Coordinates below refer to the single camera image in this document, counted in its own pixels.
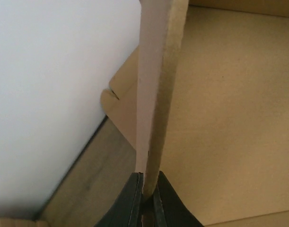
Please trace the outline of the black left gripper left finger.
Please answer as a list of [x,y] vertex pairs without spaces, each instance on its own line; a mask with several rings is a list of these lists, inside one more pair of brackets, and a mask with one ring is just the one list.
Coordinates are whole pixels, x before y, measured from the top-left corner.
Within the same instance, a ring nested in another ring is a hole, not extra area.
[[143,174],[132,173],[109,211],[96,227],[140,227]]

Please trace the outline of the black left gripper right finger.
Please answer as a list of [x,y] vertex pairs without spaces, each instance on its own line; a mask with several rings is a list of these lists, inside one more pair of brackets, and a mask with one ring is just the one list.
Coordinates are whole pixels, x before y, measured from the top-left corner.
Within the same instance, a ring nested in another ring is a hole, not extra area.
[[202,227],[203,224],[186,208],[171,183],[160,171],[153,192],[156,227]]

